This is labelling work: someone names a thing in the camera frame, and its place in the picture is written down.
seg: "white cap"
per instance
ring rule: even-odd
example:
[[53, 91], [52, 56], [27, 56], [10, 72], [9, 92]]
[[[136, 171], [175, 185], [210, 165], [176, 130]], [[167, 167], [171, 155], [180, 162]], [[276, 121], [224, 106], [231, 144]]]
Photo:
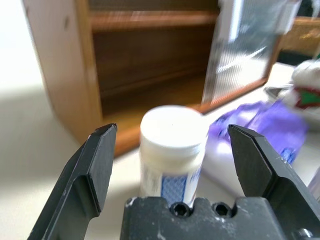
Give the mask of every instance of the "white cap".
[[166, 155], [188, 156], [204, 147], [209, 123], [189, 107], [164, 105], [149, 110], [141, 125], [141, 145]]

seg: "white bottle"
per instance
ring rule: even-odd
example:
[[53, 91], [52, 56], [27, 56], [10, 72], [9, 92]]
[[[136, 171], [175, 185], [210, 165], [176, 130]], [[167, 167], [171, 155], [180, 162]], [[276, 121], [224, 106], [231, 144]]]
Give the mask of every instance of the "white bottle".
[[178, 105], [148, 111], [140, 125], [141, 195], [193, 205], [209, 124]]

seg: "purple bag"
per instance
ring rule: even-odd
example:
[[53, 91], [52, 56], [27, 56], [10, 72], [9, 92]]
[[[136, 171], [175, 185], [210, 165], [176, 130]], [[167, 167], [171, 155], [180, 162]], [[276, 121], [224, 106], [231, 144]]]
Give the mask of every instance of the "purple bag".
[[218, 118], [209, 129], [209, 139], [219, 138], [230, 142], [229, 124], [236, 124], [266, 137], [284, 161], [292, 164], [304, 144], [308, 126], [281, 101], [274, 104], [257, 102], [243, 104]]

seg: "cabinet shelf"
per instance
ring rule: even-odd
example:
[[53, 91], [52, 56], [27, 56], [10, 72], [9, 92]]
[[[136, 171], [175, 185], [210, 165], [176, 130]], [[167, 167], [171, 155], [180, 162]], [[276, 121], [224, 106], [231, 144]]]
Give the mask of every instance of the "cabinet shelf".
[[218, 12], [212, 11], [91, 11], [93, 33], [145, 28], [210, 25]]

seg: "bottle label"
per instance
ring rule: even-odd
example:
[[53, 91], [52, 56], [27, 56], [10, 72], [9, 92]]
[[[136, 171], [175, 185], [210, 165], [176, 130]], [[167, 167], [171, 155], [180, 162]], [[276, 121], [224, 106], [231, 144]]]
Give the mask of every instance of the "bottle label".
[[141, 193], [144, 196], [163, 197], [169, 206], [184, 202], [190, 207], [196, 197], [201, 166], [188, 174], [172, 175], [157, 172], [141, 163]]

